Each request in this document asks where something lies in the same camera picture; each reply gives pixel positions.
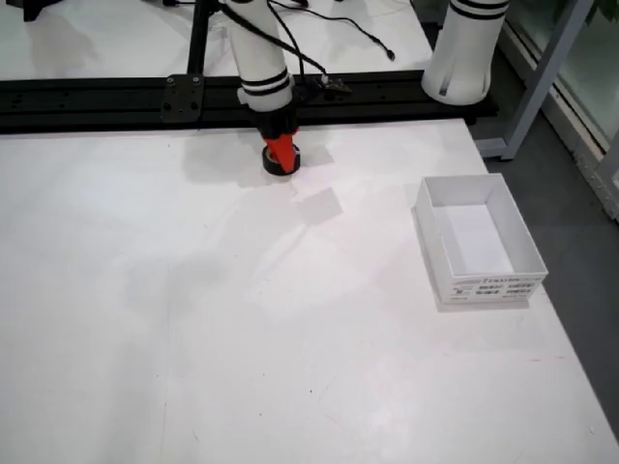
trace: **table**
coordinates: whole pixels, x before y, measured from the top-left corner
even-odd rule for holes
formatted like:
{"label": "table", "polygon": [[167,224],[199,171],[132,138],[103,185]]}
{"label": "table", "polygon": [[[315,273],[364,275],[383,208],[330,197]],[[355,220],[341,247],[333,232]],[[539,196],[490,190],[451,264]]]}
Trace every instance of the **table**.
{"label": "table", "polygon": [[3,138],[0,460],[614,463],[543,288],[437,303],[422,176],[460,121]]}
{"label": "table", "polygon": [[[422,70],[431,57],[409,0],[312,0],[325,15],[357,20],[397,55],[384,51],[344,22],[282,12],[301,49],[329,73]],[[205,75],[236,75],[227,18],[212,17]],[[0,79],[66,77],[163,77],[187,70],[192,7],[164,8],[143,0],[69,0],[46,8],[33,22],[0,5]],[[283,31],[280,36],[289,42]],[[288,68],[299,71],[287,56]],[[308,73],[316,70],[306,67]]]}

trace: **black cable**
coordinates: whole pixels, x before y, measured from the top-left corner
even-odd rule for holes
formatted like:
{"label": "black cable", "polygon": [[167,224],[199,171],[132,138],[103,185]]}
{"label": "black cable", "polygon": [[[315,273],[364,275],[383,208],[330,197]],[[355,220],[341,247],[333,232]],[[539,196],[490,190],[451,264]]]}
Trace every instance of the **black cable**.
{"label": "black cable", "polygon": [[353,26],[355,26],[362,34],[364,34],[366,37],[368,37],[368,39],[370,39],[372,42],[374,42],[375,44],[377,44],[378,46],[383,48],[385,50],[385,53],[387,53],[387,57],[391,61],[394,61],[396,59],[396,54],[390,48],[388,48],[376,36],[373,36],[371,33],[366,31],[363,27],[361,27],[359,24],[357,24],[357,22],[354,19],[351,19],[350,17],[345,17],[345,16],[325,16],[324,14],[320,14],[320,13],[314,12],[314,11],[308,9],[308,8],[291,7],[289,5],[284,5],[284,4],[282,4],[282,3],[280,3],[280,2],[278,2],[276,0],[268,0],[268,1],[269,1],[269,3],[274,3],[274,4],[278,5],[279,7],[286,8],[287,10],[292,10],[292,11],[295,11],[295,12],[309,13],[310,15],[318,16],[318,17],[321,17],[322,19],[326,19],[328,21],[348,21]]}
{"label": "black cable", "polygon": [[294,56],[302,59],[306,63],[311,64],[312,66],[317,68],[324,75],[327,75],[327,76],[329,75],[327,73],[327,70],[325,70],[319,63],[317,63],[316,61],[314,61],[311,58],[309,58],[308,55],[302,53],[301,51],[298,51],[294,47],[290,46],[288,43],[283,42],[280,39],[278,39],[276,37],[273,37],[273,36],[267,34],[266,32],[258,29],[256,26],[254,26],[249,21],[247,21],[244,17],[242,17],[241,15],[237,14],[234,10],[232,10],[230,7],[228,7],[225,3],[221,4],[221,12],[224,15],[228,16],[232,21],[236,22],[239,26],[241,26],[244,29],[246,29],[247,31],[255,34],[256,36],[260,37],[261,39],[264,39],[265,41],[267,41],[267,42],[269,42],[269,43],[271,43],[273,45],[278,46],[279,48],[287,51],[288,53],[293,54]]}
{"label": "black cable", "polygon": [[273,16],[276,18],[276,20],[281,25],[283,30],[286,31],[286,34],[288,35],[288,39],[290,39],[295,49],[299,53],[299,74],[301,75],[301,80],[303,81],[303,83],[307,84],[308,82],[306,81],[306,70],[305,70],[305,65],[303,64],[303,59],[301,58],[301,48],[299,48],[299,44],[297,43],[294,36],[292,35],[290,28],[286,25],[285,22],[283,22],[283,19],[281,19],[281,16],[278,14],[278,12],[275,11],[275,8],[273,8],[273,5],[267,2],[267,6],[269,7],[269,10],[271,10],[271,13],[273,13]]}

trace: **open box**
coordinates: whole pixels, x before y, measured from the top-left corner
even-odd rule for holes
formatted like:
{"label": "open box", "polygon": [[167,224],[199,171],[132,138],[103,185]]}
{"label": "open box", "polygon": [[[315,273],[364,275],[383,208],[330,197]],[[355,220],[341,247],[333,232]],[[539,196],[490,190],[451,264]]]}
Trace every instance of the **open box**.
{"label": "open box", "polygon": [[500,174],[424,178],[415,210],[443,303],[526,300],[548,274]]}

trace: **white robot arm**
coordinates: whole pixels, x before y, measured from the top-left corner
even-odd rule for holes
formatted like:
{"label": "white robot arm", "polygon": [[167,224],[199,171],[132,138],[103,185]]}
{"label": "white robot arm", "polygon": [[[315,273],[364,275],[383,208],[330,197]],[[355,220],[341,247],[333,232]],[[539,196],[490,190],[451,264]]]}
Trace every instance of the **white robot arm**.
{"label": "white robot arm", "polygon": [[[271,37],[279,37],[277,20],[267,0],[225,0],[222,10],[228,16],[232,11]],[[272,174],[292,174],[300,163],[292,142],[298,123],[292,94],[294,80],[283,51],[238,22],[230,22],[229,37],[242,85],[239,100],[249,107],[266,142],[265,167]]]}

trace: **black mounting bracket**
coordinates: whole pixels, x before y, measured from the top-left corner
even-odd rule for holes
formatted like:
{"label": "black mounting bracket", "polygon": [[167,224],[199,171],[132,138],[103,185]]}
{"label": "black mounting bracket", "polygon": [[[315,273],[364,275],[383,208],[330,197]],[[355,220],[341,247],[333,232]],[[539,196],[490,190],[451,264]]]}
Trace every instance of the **black mounting bracket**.
{"label": "black mounting bracket", "polygon": [[173,74],[165,80],[162,121],[170,124],[195,123],[202,115],[204,77],[201,74]]}
{"label": "black mounting bracket", "polygon": [[[319,95],[298,108],[301,126],[380,123],[494,116],[490,97],[472,106],[450,106],[428,97],[421,86],[423,72],[361,72],[335,74],[352,91],[348,95]],[[319,78],[308,74],[308,79]],[[202,84],[184,90],[176,100],[165,77],[114,79],[48,79],[0,81],[0,133],[68,131],[161,131],[253,127],[239,103],[239,77],[201,77]],[[296,76],[297,84],[301,83]],[[190,99],[191,91],[201,100]],[[163,118],[163,105],[177,117]],[[198,103],[198,109],[192,103]],[[178,117],[179,108],[183,118]],[[195,112],[199,117],[194,119]]]}

